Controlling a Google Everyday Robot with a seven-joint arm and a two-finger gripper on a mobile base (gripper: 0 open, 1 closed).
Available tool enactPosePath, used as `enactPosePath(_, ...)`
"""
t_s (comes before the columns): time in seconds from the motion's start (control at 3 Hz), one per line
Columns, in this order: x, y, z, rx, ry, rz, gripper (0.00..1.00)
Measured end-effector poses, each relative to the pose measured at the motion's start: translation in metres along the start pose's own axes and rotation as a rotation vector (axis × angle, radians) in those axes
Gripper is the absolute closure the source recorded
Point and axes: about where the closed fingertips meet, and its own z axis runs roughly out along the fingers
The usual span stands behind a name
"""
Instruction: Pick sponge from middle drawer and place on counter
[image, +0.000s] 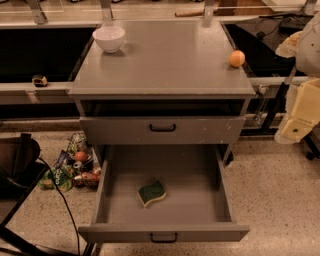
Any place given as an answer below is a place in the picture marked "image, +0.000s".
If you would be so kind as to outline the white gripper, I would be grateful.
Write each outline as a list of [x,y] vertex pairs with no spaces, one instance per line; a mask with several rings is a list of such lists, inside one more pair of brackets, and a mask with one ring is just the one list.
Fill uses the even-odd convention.
[[298,143],[320,122],[320,78],[308,79],[300,85],[291,84],[286,95],[284,115],[275,141]]

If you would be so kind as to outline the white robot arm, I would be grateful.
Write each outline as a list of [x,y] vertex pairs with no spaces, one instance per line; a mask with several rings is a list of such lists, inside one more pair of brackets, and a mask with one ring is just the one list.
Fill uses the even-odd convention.
[[274,138],[281,144],[298,143],[320,122],[320,13],[286,38],[276,49],[281,57],[294,57],[295,67],[307,76],[287,91],[286,114]]

